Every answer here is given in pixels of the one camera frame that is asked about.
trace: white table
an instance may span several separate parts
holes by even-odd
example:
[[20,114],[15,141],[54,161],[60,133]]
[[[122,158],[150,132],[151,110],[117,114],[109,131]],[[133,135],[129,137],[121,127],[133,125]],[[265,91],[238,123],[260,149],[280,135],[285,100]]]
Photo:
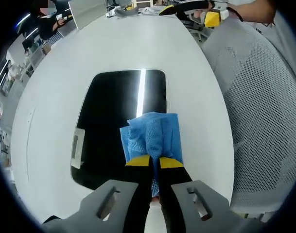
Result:
[[172,17],[101,17],[64,38],[28,82],[15,115],[11,152],[18,193],[38,221],[65,218],[92,192],[71,177],[74,131],[96,74],[160,69],[167,108],[178,113],[185,168],[232,196],[234,152],[226,106],[203,52]]

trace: blue cloth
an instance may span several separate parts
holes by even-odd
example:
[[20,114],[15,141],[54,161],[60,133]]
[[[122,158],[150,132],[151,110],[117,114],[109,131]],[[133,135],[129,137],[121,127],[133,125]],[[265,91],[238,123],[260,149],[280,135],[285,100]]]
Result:
[[152,157],[155,177],[151,190],[155,197],[159,192],[156,180],[159,157],[182,163],[178,116],[151,112],[127,122],[129,126],[120,129],[126,162],[145,154]]

